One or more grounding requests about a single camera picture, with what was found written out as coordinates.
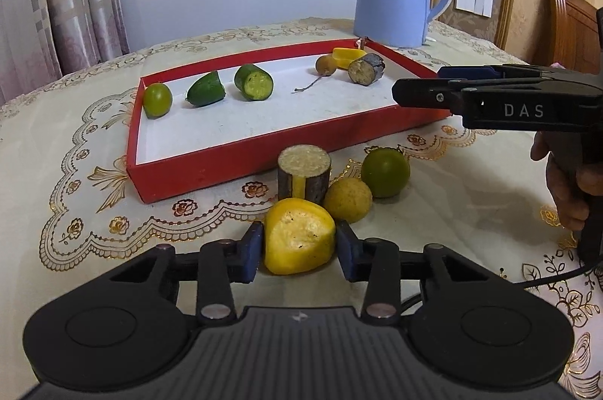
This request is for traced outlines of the person right hand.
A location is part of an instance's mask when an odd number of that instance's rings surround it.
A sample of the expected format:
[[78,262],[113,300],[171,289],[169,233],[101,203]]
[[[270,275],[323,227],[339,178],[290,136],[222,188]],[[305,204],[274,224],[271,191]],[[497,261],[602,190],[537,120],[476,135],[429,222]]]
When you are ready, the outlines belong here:
[[[557,165],[554,155],[545,141],[544,134],[537,132],[530,149],[530,158],[539,161],[545,157],[547,157],[547,187],[555,202],[559,221],[568,230],[580,231],[588,219],[589,205],[574,194],[572,182]],[[602,166],[580,167],[577,170],[577,186],[586,194],[601,196],[603,192]]]

